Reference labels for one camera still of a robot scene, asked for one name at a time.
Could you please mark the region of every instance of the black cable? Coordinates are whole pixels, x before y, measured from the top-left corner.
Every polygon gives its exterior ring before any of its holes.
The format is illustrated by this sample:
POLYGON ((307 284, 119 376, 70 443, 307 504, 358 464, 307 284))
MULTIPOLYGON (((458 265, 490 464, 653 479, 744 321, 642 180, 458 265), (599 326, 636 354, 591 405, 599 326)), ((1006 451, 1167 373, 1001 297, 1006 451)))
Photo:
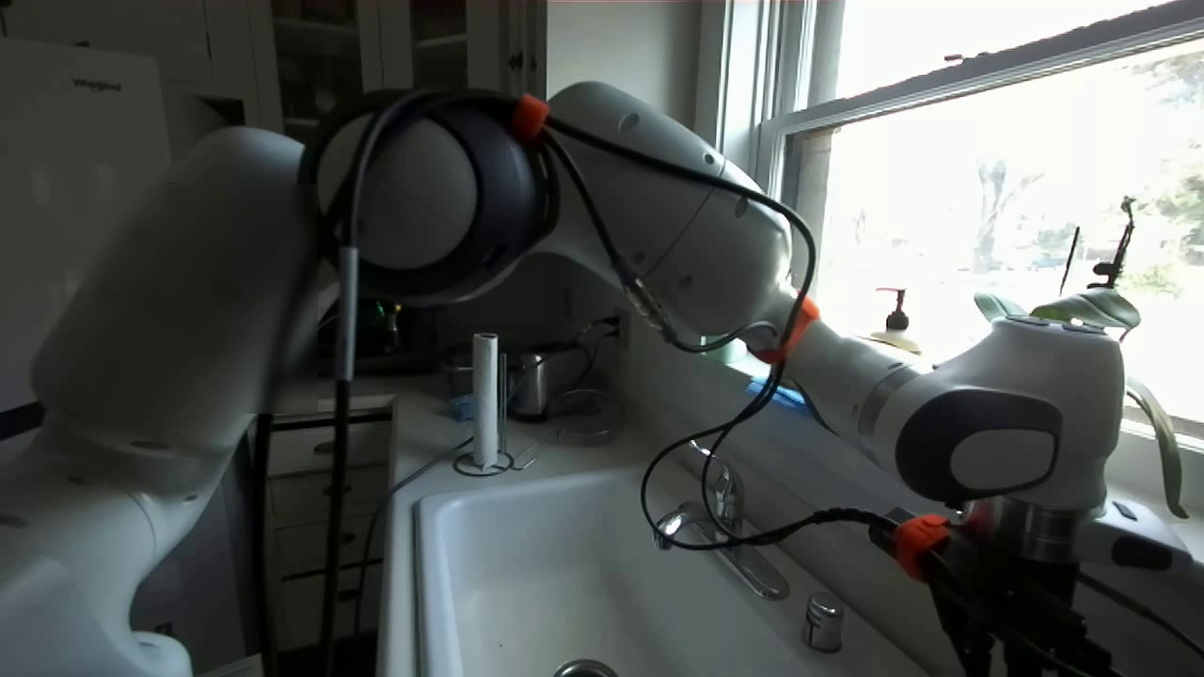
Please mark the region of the black cable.
POLYGON ((1067 259, 1060 259, 1058 297, 1067 292, 1068 270, 1075 265, 1080 237, 1085 237, 1085 228, 1075 225, 1068 237, 1067 259))
POLYGON ((349 415, 349 391, 354 391, 354 307, 358 307, 358 234, 361 234, 361 195, 366 195, 366 175, 368 161, 377 156, 377 144, 388 133, 399 133, 443 104, 458 102, 505 102, 505 99, 487 99, 487 92, 377 92, 343 117, 334 117, 317 144, 302 155, 302 213, 307 225, 314 228, 317 244, 334 257, 338 247, 338 358, 334 358, 334 453, 333 453, 333 509, 329 509, 329 574, 324 574, 324 624, 322 624, 322 648, 324 648, 324 674, 334 674, 334 600, 338 600, 338 527, 343 527, 343 484, 347 484, 347 415, 349 415), (322 161, 324 151, 347 133, 347 124, 368 117, 366 136, 358 140, 354 170, 343 175, 338 193, 349 193, 343 210, 324 213, 322 210, 322 161))
MULTIPOLYGON (((358 411, 347 420, 366 426, 366 420, 388 420, 388 416, 391 416, 391 411, 379 405, 379 411, 358 411)), ((333 430, 333 426, 334 426, 334 416, 302 416, 302 420, 280 420, 274 430, 288 432, 288 430, 333 430)))
MULTIPOLYGON (((752 189, 744 189, 744 184, 734 184, 734 180, 724 180, 724 175, 713 175, 713 171, 695 171, 695 170, 684 170, 684 166, 675 166, 675 161, 662 161, 662 156, 653 156, 653 155, 619 146, 619 144, 599 140, 599 136, 591 136, 591 133, 579 133, 579 129, 574 129, 574 124, 566 124, 566 121, 550 121, 550 129, 566 133, 568 140, 591 144, 591 146, 599 146, 599 151, 623 155, 623 156, 628 156, 628 161, 636 161, 636 166, 649 166, 649 170, 660 170, 660 171, 670 171, 670 175, 683 175, 683 180, 713 184, 713 189, 718 189, 718 193, 734 193, 734 195, 742 195, 742 200, 752 200, 752 203, 761 203, 761 206, 772 206, 777 213, 783 213, 783 217, 795 225, 795 234, 807 242, 807 250, 811 250, 811 263, 807 263, 807 274, 801 274, 800 292, 807 292, 807 289, 815 284, 815 274, 816 274, 816 242, 815 242, 811 225, 801 220, 801 213, 795 213, 795 210, 783 206, 779 200, 768 200, 766 193, 752 193, 752 189)), ((601 213, 599 200, 591 195, 589 175, 585 175, 585 170, 578 166, 578 156, 566 151, 566 144, 560 144, 557 136, 547 136, 547 146, 552 151, 552 156, 566 166, 568 180, 578 184, 578 193, 579 193, 579 200, 585 200, 585 206, 589 206, 589 213, 591 213, 591 225, 595 225, 595 234, 599 234, 599 242, 601 242, 606 259, 611 259, 611 265, 619 270, 623 284, 645 303, 649 321, 662 331, 662 338, 667 338, 670 347, 677 347, 677 348, 684 348, 684 354, 707 354, 707 348, 718 348, 718 347, 734 343, 734 338, 744 331, 744 326, 734 326, 734 331, 726 331, 726 334, 718 334, 718 338, 699 338, 699 343, 683 338, 677 326, 667 321, 670 311, 649 292, 645 277, 634 274, 634 265, 628 265, 625 257, 619 250, 619 244, 615 244, 615 237, 611 237, 611 225, 606 225, 606 213, 601 213)))
POLYGON ((655 155, 645 155, 645 151, 623 146, 615 140, 591 136, 591 133, 585 133, 578 124, 557 121, 557 117, 550 117, 550 129, 568 136, 568 140, 578 140, 578 144, 589 144, 589 146, 611 151, 619 156, 628 156, 636 166, 649 166, 649 170, 660 170, 660 171, 670 171, 670 175, 683 175, 683 180, 713 184, 713 189, 734 193, 734 195, 742 195, 749 203, 761 203, 761 206, 783 213, 795 225, 795 234, 807 242, 807 247, 811 247, 811 265, 801 274, 801 289, 815 289, 815 277, 816 277, 816 237, 811 234, 807 217, 800 210, 789 210, 786 203, 779 203, 779 200, 772 200, 772 195, 766 195, 756 189, 734 184, 726 175, 699 171, 699 170, 688 170, 688 166, 675 166, 675 161, 662 161, 655 155))
POLYGON ((11 411, 0 411, 0 438, 23 436, 31 430, 42 430, 47 405, 42 401, 23 401, 11 411))
MULTIPOLYGON (((422 99, 374 99, 368 104, 349 107, 349 121, 361 121, 366 114, 379 107, 368 121, 368 133, 358 140, 358 155, 354 155, 354 171, 343 175, 343 193, 349 193, 349 200, 343 203, 343 210, 334 210, 333 217, 309 220, 317 242, 324 247, 338 244, 338 358, 334 358, 334 453, 333 453, 333 504, 329 504, 329 574, 324 574, 324 610, 322 610, 322 649, 324 649, 324 674, 334 677, 334 604, 338 604, 338 530, 343 530, 343 504, 347 504, 347 438, 349 438, 349 391, 354 391, 354 311, 358 311, 358 228, 361 228, 361 193, 366 193, 366 171, 374 161, 374 151, 379 144, 379 133, 409 104, 418 104, 422 99)), ((322 155, 329 151, 329 144, 338 136, 338 121, 333 124, 333 133, 322 140, 322 146, 314 155, 302 156, 302 203, 309 203, 307 210, 317 213, 317 180, 322 180, 322 155)))
POLYGON ((1148 624, 1164 629, 1167 634, 1173 634, 1185 649, 1195 649, 1204 663, 1204 648, 1185 634, 1181 629, 1173 629, 1167 618, 1158 618, 1156 610, 1139 604, 1136 596, 1122 595, 1117 586, 1080 570, 1080 584, 1090 586, 1097 595, 1112 596, 1116 604, 1143 618, 1148 624))
MULTIPOLYGON (((779 210, 779 213, 795 225, 795 234, 807 242, 807 247, 811 247, 807 277, 801 277, 801 284, 800 284, 800 297, 795 297, 795 307, 789 307, 789 321, 786 321, 786 331, 795 326, 800 307, 801 307, 801 297, 811 292, 815 270, 816 270, 816 242, 815 242, 811 225, 801 220, 801 213, 795 213, 795 210, 783 206, 779 200, 768 200, 766 193, 752 193, 752 189, 744 189, 744 184, 734 184, 734 180, 724 180, 724 175, 713 175, 713 171, 695 171, 695 170, 684 170, 684 166, 675 166, 675 161, 662 161, 662 156, 628 151, 628 146, 623 146, 623 144, 611 144, 611 140, 599 140, 599 136, 591 136, 591 133, 579 133, 579 129, 574 129, 574 124, 566 124, 566 121, 550 121, 550 129, 557 129, 557 133, 566 133, 568 140, 579 140, 579 144, 589 144, 589 146, 599 146, 599 151, 623 155, 623 156, 628 156, 628 161, 653 166, 653 170, 660 170, 660 171, 670 171, 670 175, 683 175, 683 180, 699 180, 699 184, 713 184, 713 189, 724 189, 724 193, 734 193, 734 195, 742 195, 742 200, 752 200, 752 203, 761 203, 761 206, 779 210)), ((595 228, 599 228, 599 242, 601 242, 611 263, 619 265, 623 280, 634 289, 634 297, 649 307, 649 314, 662 326, 662 334, 667 334, 677 348, 699 354, 699 348, 715 348, 715 347, 724 347, 724 343, 729 343, 729 338, 742 334, 742 331, 729 331, 729 334, 724 334, 718 343, 703 343, 703 347, 684 343, 684 338, 667 322, 667 311, 655 303, 655 297, 645 289, 645 280, 642 280, 642 277, 625 265, 625 259, 619 257, 619 244, 615 244, 615 237, 611 237, 611 228, 606 228, 606 217, 601 217, 601 210, 599 210, 599 203, 595 203, 595 195, 591 195, 579 166, 574 161, 574 155, 568 155, 552 136, 550 136, 550 151, 560 156, 568 180, 574 180, 578 193, 585 195, 585 206, 589 206, 589 213, 591 213, 591 220, 595 220, 595 228)), ((729 416, 729 420, 724 420, 724 426, 715 426, 715 430, 683 436, 683 438, 667 443, 667 448, 649 464, 649 469, 645 469, 645 479, 642 479, 642 509, 645 509, 649 527, 660 530, 660 527, 655 527, 655 514, 653 514, 653 509, 649 509, 653 474, 655 474, 675 451, 683 451, 684 443, 703 438, 703 436, 715 436, 713 453, 703 453, 699 495, 703 495, 703 509, 707 509, 715 530, 718 530, 726 541, 688 546, 688 541, 677 541, 677 539, 660 534, 662 541, 683 546, 683 550, 734 550, 734 546, 772 546, 772 541, 783 541, 783 539, 789 539, 795 530, 815 527, 815 522, 846 522, 846 517, 856 517, 856 522, 871 522, 871 527, 885 527, 885 530, 894 527, 894 517, 875 514, 875 510, 832 509, 832 510, 816 510, 816 514, 807 514, 807 517, 800 517, 800 522, 786 522, 786 527, 777 527, 777 530, 761 530, 761 534, 752 534, 752 539, 742 539, 742 534, 729 534, 729 530, 724 527, 724 517, 715 517, 715 504, 713 504, 713 492, 707 492, 707 484, 713 484, 713 466, 715 466, 726 436, 729 436, 739 426, 744 426, 749 416, 756 416, 756 415, 777 397, 777 391, 779 391, 779 382, 783 382, 783 373, 786 373, 786 361, 779 361, 779 366, 772 367, 772 381, 766 381, 766 387, 752 396, 752 401, 749 401, 739 416, 729 416)))
POLYGON ((273 420, 274 420, 274 397, 280 397, 280 376, 288 373, 290 343, 307 307, 307 292, 317 277, 322 247, 314 244, 307 250, 307 263, 293 277, 290 302, 282 307, 263 391, 259 391, 259 415, 256 415, 256 443, 251 443, 251 574, 256 574, 256 604, 259 604, 259 649, 263 649, 263 674, 280 677, 280 655, 274 655, 274 610, 273 610, 273 570, 268 570, 268 466, 273 466, 273 420))

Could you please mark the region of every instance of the white wall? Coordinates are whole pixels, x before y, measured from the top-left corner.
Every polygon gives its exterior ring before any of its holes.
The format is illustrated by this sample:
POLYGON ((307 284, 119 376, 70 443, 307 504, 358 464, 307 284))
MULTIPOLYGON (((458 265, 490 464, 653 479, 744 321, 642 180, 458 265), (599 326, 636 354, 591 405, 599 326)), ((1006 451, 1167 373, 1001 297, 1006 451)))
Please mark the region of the white wall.
POLYGON ((566 263, 552 257, 536 257, 490 292, 448 303, 440 343, 471 343, 473 331, 496 331, 505 343, 519 347, 574 338, 578 311, 560 265, 566 263))
POLYGON ((171 166, 149 57, 0 40, 0 411, 82 274, 171 166))
POLYGON ((692 124, 695 44, 695 0, 550 0, 550 92, 601 77, 692 124))

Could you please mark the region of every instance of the sink basin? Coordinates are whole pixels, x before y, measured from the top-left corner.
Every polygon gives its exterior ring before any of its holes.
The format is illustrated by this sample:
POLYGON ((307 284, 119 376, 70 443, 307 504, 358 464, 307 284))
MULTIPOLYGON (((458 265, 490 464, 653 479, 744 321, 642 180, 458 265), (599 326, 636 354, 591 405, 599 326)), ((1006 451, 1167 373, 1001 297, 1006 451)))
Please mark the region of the sink basin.
POLYGON ((842 649, 807 648, 821 590, 756 596, 715 553, 660 550, 642 466, 482 482, 416 509, 418 655, 432 677, 924 674, 856 613, 842 649))

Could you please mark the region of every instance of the window frame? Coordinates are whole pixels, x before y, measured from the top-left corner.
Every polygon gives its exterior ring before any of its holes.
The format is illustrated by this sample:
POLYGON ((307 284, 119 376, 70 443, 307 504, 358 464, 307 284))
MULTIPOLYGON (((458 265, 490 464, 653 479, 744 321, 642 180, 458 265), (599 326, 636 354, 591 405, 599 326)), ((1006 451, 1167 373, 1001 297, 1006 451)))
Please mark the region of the window frame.
MULTIPOLYGON (((919 71, 901 84, 875 87, 865 92, 832 99, 841 57, 842 0, 768 0, 761 6, 777 21, 777 40, 761 44, 749 84, 761 91, 761 124, 752 124, 752 166, 744 166, 777 200, 795 203, 823 244, 823 189, 828 166, 807 166, 807 144, 823 140, 842 124, 863 124, 907 107, 925 107, 973 92, 990 92, 1018 84, 1050 77, 1060 71, 1139 57, 1204 39, 1204 3, 1178 0, 1156 3, 1133 13, 1075 27, 1054 39, 1038 39, 1018 49, 981 52, 939 71, 919 71)), ((1204 416, 1173 416, 1185 436, 1185 451, 1204 453, 1204 416)))

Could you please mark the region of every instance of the chrome faucet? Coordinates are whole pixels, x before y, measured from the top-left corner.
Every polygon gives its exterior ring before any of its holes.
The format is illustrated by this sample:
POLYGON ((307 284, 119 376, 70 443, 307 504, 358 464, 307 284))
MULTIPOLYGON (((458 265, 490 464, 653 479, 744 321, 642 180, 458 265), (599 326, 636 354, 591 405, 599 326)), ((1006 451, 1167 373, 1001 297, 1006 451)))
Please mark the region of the chrome faucet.
MULTIPOLYGON (((707 504, 713 504, 713 510, 699 499, 688 499, 677 510, 662 514, 655 522, 660 546, 662 550, 670 550, 675 541, 724 546, 724 541, 729 541, 729 534, 742 534, 744 482, 734 466, 713 464, 707 504)), ((761 596, 786 596, 789 595, 786 574, 772 561, 766 561, 766 553, 756 553, 749 546, 729 546, 729 550, 715 550, 715 553, 761 596)))

